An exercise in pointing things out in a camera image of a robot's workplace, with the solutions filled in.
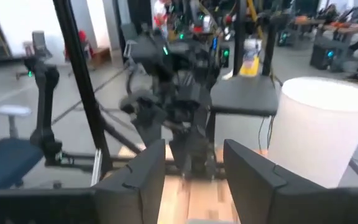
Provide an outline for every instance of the black panel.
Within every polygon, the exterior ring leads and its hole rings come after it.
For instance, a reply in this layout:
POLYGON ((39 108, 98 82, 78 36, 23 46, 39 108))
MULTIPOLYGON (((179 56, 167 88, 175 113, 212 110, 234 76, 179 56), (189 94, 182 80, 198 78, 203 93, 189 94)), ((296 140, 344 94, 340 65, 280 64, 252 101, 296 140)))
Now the black panel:
POLYGON ((149 27, 152 23, 152 6, 150 0, 119 0, 127 1, 131 22, 135 25, 138 34, 142 32, 141 25, 146 23, 149 27))
POLYGON ((358 189, 325 189, 233 140, 223 159, 241 223, 358 223, 358 189))

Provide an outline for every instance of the cable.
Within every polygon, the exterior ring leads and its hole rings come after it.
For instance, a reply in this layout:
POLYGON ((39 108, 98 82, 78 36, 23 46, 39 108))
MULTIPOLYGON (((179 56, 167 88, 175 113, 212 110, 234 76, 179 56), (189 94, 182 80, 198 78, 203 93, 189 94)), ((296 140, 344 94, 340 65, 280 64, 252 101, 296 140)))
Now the cable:
POLYGON ((260 133, 262 132, 262 127, 264 125, 264 122, 265 122, 265 118, 263 118, 261 124, 260 124, 260 127, 259 127, 259 132, 258 132, 258 144, 259 144, 259 153, 262 154, 262 146, 260 144, 260 133))
POLYGON ((272 131, 273 131, 273 122, 274 122, 274 118, 276 116, 272 116, 272 118, 270 119, 270 122, 268 124, 268 131, 267 131, 267 149, 269 149, 270 146, 270 140, 272 140, 272 131))

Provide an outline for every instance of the wooden table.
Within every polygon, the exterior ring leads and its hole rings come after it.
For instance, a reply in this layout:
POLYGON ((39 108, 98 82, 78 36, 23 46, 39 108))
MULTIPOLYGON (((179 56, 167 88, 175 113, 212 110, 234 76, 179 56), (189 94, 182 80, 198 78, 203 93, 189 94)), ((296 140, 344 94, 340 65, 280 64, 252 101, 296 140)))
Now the wooden table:
MULTIPOLYGON (((126 147, 121 148, 119 155, 134 157, 126 147)), ((219 162, 223 161, 221 148, 216 156, 219 162)), ((168 145, 166 158, 173 159, 168 145)), ((190 220, 239 223, 226 180, 186 181, 181 177, 165 176, 158 224, 185 224, 190 220)))

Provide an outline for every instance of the black seat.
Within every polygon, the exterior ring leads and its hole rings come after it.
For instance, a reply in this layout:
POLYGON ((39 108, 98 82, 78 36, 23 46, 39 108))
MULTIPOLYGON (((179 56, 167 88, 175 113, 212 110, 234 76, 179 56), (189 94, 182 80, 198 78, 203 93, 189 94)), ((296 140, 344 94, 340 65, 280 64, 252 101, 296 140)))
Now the black seat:
POLYGON ((220 114, 274 116, 278 97, 273 81, 268 76, 254 78, 240 75, 221 80, 211 90, 211 111, 220 114))
POLYGON ((0 140, 0 189, 22 184, 28 173, 43 153, 29 140, 5 138, 0 140))

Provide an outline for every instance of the black pole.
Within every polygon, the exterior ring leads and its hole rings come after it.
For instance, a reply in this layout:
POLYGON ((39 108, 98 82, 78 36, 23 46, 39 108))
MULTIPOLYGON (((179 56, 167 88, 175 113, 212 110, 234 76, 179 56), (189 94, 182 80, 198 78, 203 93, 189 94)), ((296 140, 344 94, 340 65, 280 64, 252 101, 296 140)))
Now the black pole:
POLYGON ((55 5, 56 15, 65 40, 67 52, 70 56, 71 66, 73 67, 75 80, 84 105, 93 142, 95 147, 100 149, 103 155, 101 166, 101 177, 103 177, 106 172, 112 170, 112 163, 110 160, 106 137, 104 135, 101 112, 93 93, 90 74, 86 66, 86 60, 81 47, 80 38, 78 37, 78 28, 74 19, 73 8, 70 0, 53 0, 53 3, 55 5))
POLYGON ((274 24, 273 21, 270 21, 267 31, 267 40, 266 40, 264 66, 262 69, 262 75, 270 75, 270 71, 272 69, 272 59, 273 59, 276 33, 277 33, 276 25, 274 24))
POLYGON ((247 3, 244 0, 236 1, 236 14, 237 18, 234 21, 234 65, 233 76, 240 72, 242 65, 242 58, 244 56, 244 40, 246 39, 246 13, 247 3))
POLYGON ((121 29, 122 21, 121 21, 121 13, 119 11, 118 1, 126 1, 126 0, 112 0, 112 8, 114 10, 114 16, 116 18, 117 33, 118 33, 118 40, 119 40, 119 45, 120 45, 120 49, 121 49, 122 61, 125 63, 127 60, 124 57, 126 42, 125 42, 124 34, 122 33, 122 29, 121 29))

